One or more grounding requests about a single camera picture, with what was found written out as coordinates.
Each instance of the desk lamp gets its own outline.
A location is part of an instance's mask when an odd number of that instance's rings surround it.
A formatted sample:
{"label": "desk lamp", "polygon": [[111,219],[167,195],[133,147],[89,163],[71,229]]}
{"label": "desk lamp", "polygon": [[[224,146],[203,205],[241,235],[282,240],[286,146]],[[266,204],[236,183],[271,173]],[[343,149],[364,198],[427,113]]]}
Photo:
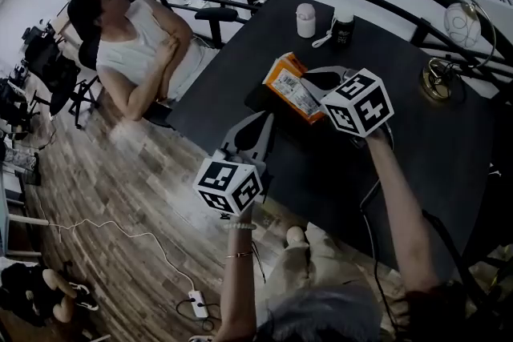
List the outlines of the desk lamp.
{"label": "desk lamp", "polygon": [[[453,42],[466,48],[473,47],[481,35],[478,9],[490,24],[493,44],[490,55],[481,63],[468,66],[469,69],[479,69],[485,66],[495,52],[497,38],[490,16],[475,0],[471,0],[471,3],[461,2],[447,7],[443,19],[446,32]],[[432,99],[444,101],[450,98],[450,86],[454,78],[454,72],[451,70],[453,66],[454,63],[448,63],[441,58],[432,58],[427,67],[422,70],[422,88]]]}

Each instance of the bracelet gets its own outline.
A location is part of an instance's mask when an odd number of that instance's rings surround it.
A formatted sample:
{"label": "bracelet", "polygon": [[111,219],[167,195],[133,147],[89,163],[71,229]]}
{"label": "bracelet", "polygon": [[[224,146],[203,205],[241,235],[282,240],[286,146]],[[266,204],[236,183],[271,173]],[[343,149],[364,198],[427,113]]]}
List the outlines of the bracelet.
{"label": "bracelet", "polygon": [[224,225],[225,230],[251,230],[257,229],[254,223],[226,223]]}
{"label": "bracelet", "polygon": [[240,258],[241,256],[252,255],[253,251],[249,252],[237,252],[235,255],[227,255],[226,258]]}

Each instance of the white cube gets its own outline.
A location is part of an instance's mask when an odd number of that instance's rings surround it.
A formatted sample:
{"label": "white cube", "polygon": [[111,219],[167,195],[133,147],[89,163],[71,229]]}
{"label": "white cube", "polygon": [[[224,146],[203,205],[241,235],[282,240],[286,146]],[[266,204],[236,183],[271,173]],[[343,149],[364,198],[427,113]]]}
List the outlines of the white cube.
{"label": "white cube", "polygon": [[383,81],[367,69],[326,95],[321,104],[337,130],[360,137],[369,135],[394,114]]}
{"label": "white cube", "polygon": [[240,215],[263,191],[255,166],[212,159],[203,161],[193,187],[210,208],[230,215]]}

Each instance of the black chair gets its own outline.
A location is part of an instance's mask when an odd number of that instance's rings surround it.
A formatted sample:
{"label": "black chair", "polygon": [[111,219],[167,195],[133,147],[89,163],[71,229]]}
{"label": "black chair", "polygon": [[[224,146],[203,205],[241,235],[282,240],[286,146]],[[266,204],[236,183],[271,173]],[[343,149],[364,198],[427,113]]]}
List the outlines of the black chair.
{"label": "black chair", "polygon": [[[221,7],[211,7],[200,10],[196,13],[197,20],[208,20],[212,31],[212,43],[216,49],[223,46],[221,41],[221,32],[219,22],[234,22],[238,14],[233,9],[225,9]],[[96,56],[98,55],[99,36],[88,38],[82,36],[77,30],[80,38],[83,40],[79,49],[79,61],[92,70],[96,70]],[[152,103],[143,118],[156,126],[171,128],[166,119],[171,114],[172,109],[162,104]]]}
{"label": "black chair", "polygon": [[38,77],[51,93],[50,102],[37,96],[34,92],[31,103],[41,103],[49,106],[50,115],[59,113],[68,100],[73,104],[69,112],[75,116],[75,127],[82,128],[79,124],[80,107],[83,102],[98,107],[93,94],[92,85],[98,80],[95,76],[90,82],[85,80],[77,82],[80,69],[75,63],[65,58],[57,43],[51,36],[33,38],[25,51],[25,60],[23,62],[27,70]]}

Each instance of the extension cord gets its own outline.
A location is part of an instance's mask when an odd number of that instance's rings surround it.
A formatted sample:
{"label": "extension cord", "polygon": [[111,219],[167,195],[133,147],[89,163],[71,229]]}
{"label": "extension cord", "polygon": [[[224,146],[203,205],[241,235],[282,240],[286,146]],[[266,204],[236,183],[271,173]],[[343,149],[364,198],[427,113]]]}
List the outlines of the extension cord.
{"label": "extension cord", "polygon": [[189,298],[191,298],[192,309],[194,310],[196,318],[207,319],[208,309],[201,291],[189,291]]}

